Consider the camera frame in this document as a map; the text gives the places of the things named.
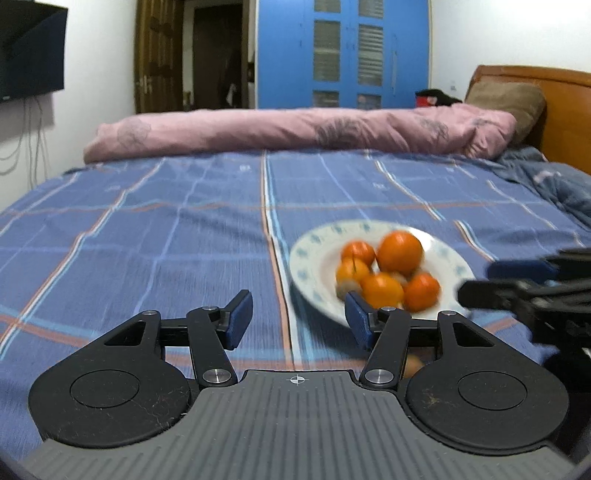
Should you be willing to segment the blue wardrobe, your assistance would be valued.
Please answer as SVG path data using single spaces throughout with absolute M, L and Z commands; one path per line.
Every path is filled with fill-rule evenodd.
M 260 109 L 412 108 L 429 85 L 428 1 L 259 1 Z

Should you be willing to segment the grey blue crumpled blanket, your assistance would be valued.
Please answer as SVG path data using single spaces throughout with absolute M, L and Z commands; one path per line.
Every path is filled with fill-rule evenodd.
M 591 179 L 564 163 L 550 162 L 530 146 L 508 149 L 494 160 L 494 173 L 525 186 L 590 229 Z

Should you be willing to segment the black wall television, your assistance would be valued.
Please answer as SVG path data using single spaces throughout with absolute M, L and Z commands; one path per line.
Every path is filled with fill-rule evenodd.
M 1 101 L 64 88 L 68 10 L 33 1 L 3 1 L 0 13 Z

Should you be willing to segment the medium tangerine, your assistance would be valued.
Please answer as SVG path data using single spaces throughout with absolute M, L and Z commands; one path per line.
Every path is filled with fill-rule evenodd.
M 342 247 L 341 259 L 356 259 L 372 267 L 376 260 L 376 251 L 372 245 L 362 240 L 355 240 L 346 243 Z

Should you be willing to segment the small orange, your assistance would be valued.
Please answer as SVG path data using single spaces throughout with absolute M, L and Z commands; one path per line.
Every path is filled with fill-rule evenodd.
M 416 313 L 427 310 L 437 304 L 441 285 L 430 273 L 415 275 L 404 287 L 404 309 Z
M 412 378 L 425 366 L 424 362 L 415 354 L 408 354 L 405 367 L 404 367 L 404 379 Z
M 335 270 L 335 282 L 353 281 L 358 284 L 373 274 L 370 267 L 360 258 L 346 257 Z

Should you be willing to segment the large orange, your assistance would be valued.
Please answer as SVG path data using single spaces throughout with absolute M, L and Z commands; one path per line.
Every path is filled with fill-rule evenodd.
M 422 264 L 424 249 L 412 233 L 396 230 L 386 235 L 377 248 L 377 263 L 381 271 L 411 276 Z

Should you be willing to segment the brown longan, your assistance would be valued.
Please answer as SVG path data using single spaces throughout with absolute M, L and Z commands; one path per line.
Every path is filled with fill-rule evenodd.
M 363 294 L 363 289 L 359 282 L 353 279 L 339 280 L 335 283 L 335 295 L 341 300 L 346 300 L 346 295 L 349 293 Z

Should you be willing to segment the blue plaid bedsheet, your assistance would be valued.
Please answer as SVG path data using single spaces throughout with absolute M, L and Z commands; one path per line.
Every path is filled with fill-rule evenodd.
M 495 259 L 588 246 L 576 210 L 459 157 L 225 153 L 69 172 L 1 214 L 1 446 L 23 458 L 38 445 L 27 397 L 43 371 L 147 309 L 183 317 L 248 289 L 236 371 L 360 369 L 351 332 L 291 286 L 290 248 L 319 225 L 409 225 L 482 276 Z

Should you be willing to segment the pink folded duvet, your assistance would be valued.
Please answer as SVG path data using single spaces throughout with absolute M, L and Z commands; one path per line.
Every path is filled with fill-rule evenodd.
M 515 117 L 457 103 L 416 109 L 228 109 L 139 114 L 99 126 L 86 164 L 249 150 L 379 150 L 492 159 Z

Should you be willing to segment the white floral plate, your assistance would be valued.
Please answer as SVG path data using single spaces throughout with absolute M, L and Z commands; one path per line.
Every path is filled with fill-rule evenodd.
M 384 236 L 395 230 L 413 234 L 424 247 L 421 268 L 432 274 L 442 290 L 438 303 L 413 316 L 435 320 L 441 310 L 466 314 L 457 300 L 457 289 L 475 275 L 464 258 L 451 246 L 433 235 L 399 223 L 381 220 L 342 220 L 305 232 L 290 250 L 290 276 L 295 288 L 311 307 L 342 326 L 346 322 L 344 302 L 335 293 L 335 271 L 346 243 L 356 240 L 377 247 Z

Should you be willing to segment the black and red bag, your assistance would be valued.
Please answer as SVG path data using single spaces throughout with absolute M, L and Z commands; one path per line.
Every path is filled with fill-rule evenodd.
M 440 107 L 452 106 L 457 103 L 462 103 L 462 100 L 452 97 L 440 89 L 424 89 L 415 93 L 416 107 Z

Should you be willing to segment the brown pillow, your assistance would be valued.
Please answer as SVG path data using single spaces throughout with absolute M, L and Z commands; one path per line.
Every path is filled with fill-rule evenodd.
M 512 114 L 516 128 L 511 146 L 521 145 L 527 139 L 546 108 L 542 89 L 535 84 L 520 82 L 478 82 L 469 90 L 466 102 Z

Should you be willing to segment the brown wooden door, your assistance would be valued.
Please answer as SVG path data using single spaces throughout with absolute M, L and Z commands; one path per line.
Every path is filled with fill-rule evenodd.
M 183 13 L 183 1 L 137 1 L 134 45 L 137 114 L 182 109 Z

